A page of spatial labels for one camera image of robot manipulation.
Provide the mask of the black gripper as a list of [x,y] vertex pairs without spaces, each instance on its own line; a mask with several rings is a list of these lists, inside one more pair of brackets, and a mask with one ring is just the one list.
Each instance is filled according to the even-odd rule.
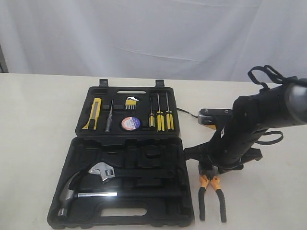
[[215,166],[220,171],[242,170],[244,164],[262,159],[260,149],[252,148],[258,141],[258,122],[231,119],[217,129],[206,143],[184,148],[186,160],[197,160],[202,167]]

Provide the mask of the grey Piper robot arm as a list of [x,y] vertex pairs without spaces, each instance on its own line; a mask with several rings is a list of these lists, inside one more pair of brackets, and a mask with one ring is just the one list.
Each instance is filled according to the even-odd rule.
[[240,96],[232,109],[201,109],[199,123],[215,126],[215,133],[208,142],[184,149],[186,158],[197,160],[200,170],[241,170],[262,158],[253,145],[267,130],[306,125],[307,80],[290,77],[280,86]]

